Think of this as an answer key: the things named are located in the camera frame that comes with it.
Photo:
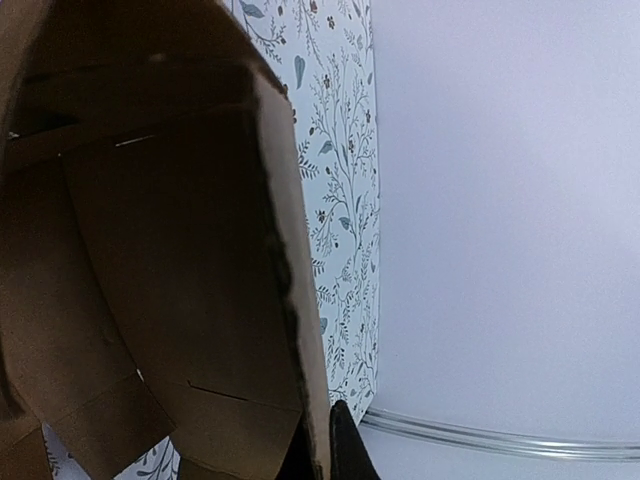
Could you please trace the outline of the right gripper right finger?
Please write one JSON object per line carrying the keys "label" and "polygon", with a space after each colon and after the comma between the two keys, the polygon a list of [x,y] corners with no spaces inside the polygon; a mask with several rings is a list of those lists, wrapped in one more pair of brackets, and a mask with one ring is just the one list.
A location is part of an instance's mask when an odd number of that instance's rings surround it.
{"label": "right gripper right finger", "polygon": [[344,400],[330,411],[332,480],[380,480],[364,442]]}

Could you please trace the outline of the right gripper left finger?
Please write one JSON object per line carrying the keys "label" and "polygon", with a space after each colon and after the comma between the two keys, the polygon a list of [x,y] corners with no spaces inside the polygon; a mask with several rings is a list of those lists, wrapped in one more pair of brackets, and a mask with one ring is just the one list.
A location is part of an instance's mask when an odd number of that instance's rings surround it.
{"label": "right gripper left finger", "polygon": [[307,436],[302,420],[299,421],[284,458],[284,480],[314,480]]}

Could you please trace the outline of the brown cardboard box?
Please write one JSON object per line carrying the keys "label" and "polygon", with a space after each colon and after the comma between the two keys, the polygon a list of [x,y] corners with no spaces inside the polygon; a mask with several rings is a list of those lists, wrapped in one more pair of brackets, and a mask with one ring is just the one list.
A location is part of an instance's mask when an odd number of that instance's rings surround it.
{"label": "brown cardboard box", "polygon": [[327,479],[293,109],[218,1],[1,5],[1,475]]}

